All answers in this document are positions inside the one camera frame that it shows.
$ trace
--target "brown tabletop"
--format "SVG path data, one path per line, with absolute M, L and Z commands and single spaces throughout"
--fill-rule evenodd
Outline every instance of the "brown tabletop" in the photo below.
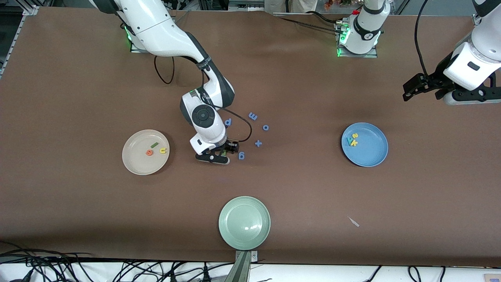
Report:
M 152 55 L 129 53 L 115 16 L 41 8 L 0 80 L 0 237 L 96 257 L 231 261 L 217 218 L 248 195 L 271 214 L 265 262 L 499 266 L 501 108 L 446 106 L 431 93 L 403 102 L 402 84 L 421 71 L 414 22 L 389 17 L 379 58 L 357 59 L 337 58 L 332 34 L 266 13 L 186 15 L 179 26 L 235 88 L 229 109 L 258 115 L 245 160 L 220 166 L 194 159 L 179 111 L 201 83 L 192 63 L 176 58 L 167 86 Z M 428 71 L 471 29 L 468 17 L 423 17 Z M 170 60 L 158 59 L 165 77 Z M 388 139 L 379 166 L 341 151 L 343 130 L 360 121 Z M 121 152 L 148 128 L 165 133 L 171 155 L 137 176 Z M 247 131 L 233 117 L 228 135 Z

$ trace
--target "white tape piece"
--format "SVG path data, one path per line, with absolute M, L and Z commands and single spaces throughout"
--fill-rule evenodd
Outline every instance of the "white tape piece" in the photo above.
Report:
M 360 227 L 360 224 L 358 224 L 355 220 L 351 219 L 351 217 L 349 217 L 349 216 L 348 216 L 348 218 L 351 220 L 351 223 L 353 223 L 357 227 Z

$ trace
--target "green plate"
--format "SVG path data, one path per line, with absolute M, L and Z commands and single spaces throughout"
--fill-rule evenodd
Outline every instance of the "green plate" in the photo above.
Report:
M 270 232 L 270 225 L 270 213 L 265 205 L 248 196 L 232 199 L 219 215 L 222 238 L 237 250 L 252 250 L 261 245 Z

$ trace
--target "black circular joint cap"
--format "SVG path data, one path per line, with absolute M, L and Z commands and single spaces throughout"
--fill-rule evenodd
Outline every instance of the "black circular joint cap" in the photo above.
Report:
M 209 128 L 214 124 L 214 109 L 209 105 L 199 105 L 191 113 L 191 119 L 197 126 Z

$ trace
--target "plate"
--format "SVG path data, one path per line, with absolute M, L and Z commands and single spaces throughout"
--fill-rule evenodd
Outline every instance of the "plate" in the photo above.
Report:
M 161 148 L 166 148 L 165 154 L 160 153 Z M 169 141 L 160 132 L 152 129 L 142 130 L 132 135 L 122 150 L 122 161 L 125 167 L 137 175 L 148 175 L 157 172 L 169 158 Z
M 353 138 L 353 134 L 358 134 L 358 137 Z M 348 138 L 353 138 L 358 144 L 350 146 Z M 354 123 L 346 128 L 341 137 L 341 147 L 346 157 L 361 167 L 375 167 L 388 155 L 386 136 L 379 128 L 366 122 Z
M 270 225 L 270 213 L 266 206 L 249 196 L 232 199 L 219 215 L 222 238 L 237 250 L 252 250 L 261 245 L 270 232 Z

